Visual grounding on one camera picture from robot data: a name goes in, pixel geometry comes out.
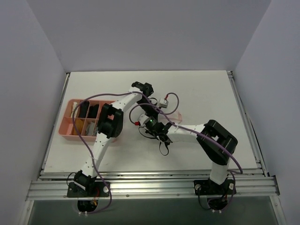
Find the white underwear with pink trim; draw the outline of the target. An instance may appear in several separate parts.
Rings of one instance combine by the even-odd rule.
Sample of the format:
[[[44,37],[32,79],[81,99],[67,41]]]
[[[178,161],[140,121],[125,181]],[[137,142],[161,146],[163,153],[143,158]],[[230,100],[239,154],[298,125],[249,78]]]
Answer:
[[[181,123],[182,122],[182,114],[179,110],[176,110],[175,112],[171,114],[165,113],[165,115],[168,117],[169,120],[175,123]]]

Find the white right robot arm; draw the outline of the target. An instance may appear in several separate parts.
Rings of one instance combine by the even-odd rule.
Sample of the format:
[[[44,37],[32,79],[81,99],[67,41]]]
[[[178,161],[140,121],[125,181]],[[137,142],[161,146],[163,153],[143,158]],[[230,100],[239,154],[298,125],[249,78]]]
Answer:
[[[172,122],[163,124],[153,116],[141,115],[139,124],[165,146],[176,142],[199,144],[212,161],[209,190],[217,194],[225,188],[229,162],[233,160],[238,140],[217,121],[209,120],[205,124],[182,126]]]

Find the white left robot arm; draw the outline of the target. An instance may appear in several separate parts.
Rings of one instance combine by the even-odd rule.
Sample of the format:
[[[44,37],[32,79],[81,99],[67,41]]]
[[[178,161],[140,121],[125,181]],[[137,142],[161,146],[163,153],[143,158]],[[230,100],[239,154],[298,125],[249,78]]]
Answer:
[[[97,176],[101,176],[98,171],[99,165],[112,140],[122,132],[124,113],[134,104],[138,104],[151,122],[158,119],[158,110],[154,108],[154,105],[148,99],[153,92],[153,87],[149,83],[132,83],[128,92],[120,94],[120,100],[102,106],[93,148],[90,148],[82,136],[79,135],[91,157],[91,159],[86,160],[84,166],[74,177],[74,183],[78,186],[77,190],[83,196],[90,196],[94,193]]]

